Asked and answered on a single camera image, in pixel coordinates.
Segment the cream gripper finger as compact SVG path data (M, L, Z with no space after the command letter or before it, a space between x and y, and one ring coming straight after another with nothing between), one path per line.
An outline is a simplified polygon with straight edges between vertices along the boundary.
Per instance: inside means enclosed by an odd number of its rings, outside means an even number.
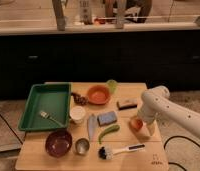
M155 121L150 124L146 124L146 127L149 131L150 136L153 136L155 133L155 125L156 125Z

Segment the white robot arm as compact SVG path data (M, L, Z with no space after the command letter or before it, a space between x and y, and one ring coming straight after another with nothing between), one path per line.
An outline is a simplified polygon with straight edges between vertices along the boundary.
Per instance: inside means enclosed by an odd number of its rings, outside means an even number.
M165 86L145 90L137 116L146 124L152 124L157 114L164 114L200 139L200 113L171 102L169 97Z

